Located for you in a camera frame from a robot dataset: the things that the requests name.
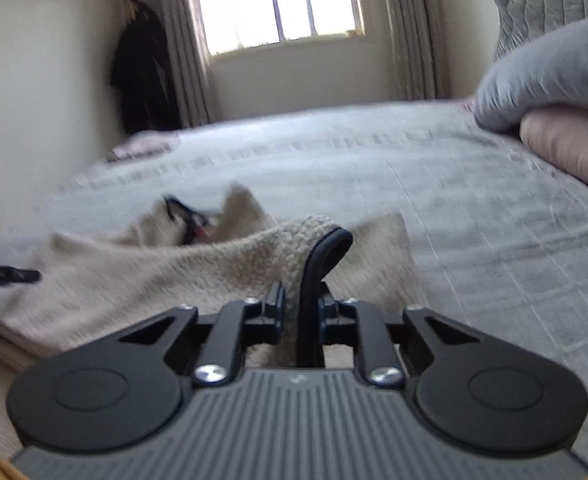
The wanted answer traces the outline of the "cream fleece jacket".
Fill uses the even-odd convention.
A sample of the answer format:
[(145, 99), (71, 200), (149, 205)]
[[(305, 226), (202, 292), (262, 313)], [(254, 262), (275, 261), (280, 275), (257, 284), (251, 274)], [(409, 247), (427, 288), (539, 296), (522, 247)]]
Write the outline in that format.
[(257, 366), (292, 364), (303, 269), (335, 228), (317, 214), (273, 218), (236, 186), (206, 237), (192, 244), (182, 240), (185, 221), (163, 203), (116, 235), (53, 234), (32, 259), (41, 281), (0, 290), (0, 456), (19, 446), (4, 408), (19, 372), (180, 304), (215, 313), (283, 284), (283, 340), (254, 348), (248, 359)]

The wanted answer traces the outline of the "small folded pink cloth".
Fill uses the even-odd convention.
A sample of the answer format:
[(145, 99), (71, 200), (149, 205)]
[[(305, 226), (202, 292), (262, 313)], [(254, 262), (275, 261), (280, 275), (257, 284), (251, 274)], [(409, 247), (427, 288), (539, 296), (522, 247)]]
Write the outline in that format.
[(126, 142), (110, 150), (106, 162), (130, 162), (172, 152), (180, 144), (179, 134), (173, 132), (143, 131), (135, 133)]

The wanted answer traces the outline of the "dark hanging coat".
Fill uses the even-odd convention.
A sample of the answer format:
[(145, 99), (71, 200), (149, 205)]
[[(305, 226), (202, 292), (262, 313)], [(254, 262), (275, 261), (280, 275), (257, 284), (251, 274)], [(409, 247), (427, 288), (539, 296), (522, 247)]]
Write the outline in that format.
[(181, 118), (164, 26), (141, 0), (124, 0), (124, 14), (126, 26), (110, 69), (124, 132), (178, 130)]

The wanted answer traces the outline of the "pink pillow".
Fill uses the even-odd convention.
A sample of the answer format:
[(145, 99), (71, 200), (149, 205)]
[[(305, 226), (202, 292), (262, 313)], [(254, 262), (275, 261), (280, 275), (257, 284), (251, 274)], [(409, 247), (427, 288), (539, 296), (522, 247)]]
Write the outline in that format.
[(588, 110), (531, 110), (522, 119), (520, 138), (529, 151), (588, 184)]

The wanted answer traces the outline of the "grey folded duvet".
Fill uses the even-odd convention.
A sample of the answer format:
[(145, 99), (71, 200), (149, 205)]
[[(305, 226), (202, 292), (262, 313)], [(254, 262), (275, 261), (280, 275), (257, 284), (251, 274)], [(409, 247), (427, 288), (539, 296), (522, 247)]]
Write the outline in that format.
[(480, 128), (507, 132), (529, 110), (552, 105), (588, 110), (588, 18), (495, 62), (477, 87), (473, 115)]

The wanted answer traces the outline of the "left beige curtain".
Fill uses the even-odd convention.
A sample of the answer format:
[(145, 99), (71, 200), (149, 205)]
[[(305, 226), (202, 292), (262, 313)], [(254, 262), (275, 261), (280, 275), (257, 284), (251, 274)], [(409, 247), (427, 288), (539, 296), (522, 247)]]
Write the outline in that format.
[(212, 124), (216, 101), (196, 0), (160, 0), (175, 95), (184, 128)]

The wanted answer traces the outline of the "beige curtain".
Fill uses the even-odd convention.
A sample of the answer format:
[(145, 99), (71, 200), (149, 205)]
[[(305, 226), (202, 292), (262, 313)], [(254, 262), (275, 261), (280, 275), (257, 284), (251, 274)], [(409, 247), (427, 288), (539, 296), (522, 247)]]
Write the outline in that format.
[(394, 85), (401, 101), (451, 97), (439, 0), (385, 0)]
[(196, 0), (160, 0), (175, 95), (184, 128), (212, 124), (216, 101)]

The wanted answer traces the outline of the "bright window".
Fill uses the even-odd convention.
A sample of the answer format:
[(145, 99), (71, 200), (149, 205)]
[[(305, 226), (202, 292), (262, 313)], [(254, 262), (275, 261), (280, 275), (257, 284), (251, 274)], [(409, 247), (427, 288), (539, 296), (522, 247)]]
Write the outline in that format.
[(207, 52), (364, 33), (360, 0), (196, 0)]

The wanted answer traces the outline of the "grey quilted headboard cushion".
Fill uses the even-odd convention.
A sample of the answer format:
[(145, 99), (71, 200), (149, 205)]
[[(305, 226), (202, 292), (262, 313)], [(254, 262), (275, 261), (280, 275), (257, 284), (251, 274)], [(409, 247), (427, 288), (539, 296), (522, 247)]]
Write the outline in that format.
[(499, 16), (495, 62), (548, 32), (588, 18), (588, 0), (494, 0)]

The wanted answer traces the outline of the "right beige curtain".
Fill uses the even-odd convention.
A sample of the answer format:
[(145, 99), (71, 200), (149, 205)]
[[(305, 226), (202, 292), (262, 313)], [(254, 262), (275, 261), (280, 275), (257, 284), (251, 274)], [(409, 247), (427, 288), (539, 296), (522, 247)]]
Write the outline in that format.
[(451, 97), (439, 0), (385, 0), (394, 85), (401, 101)]

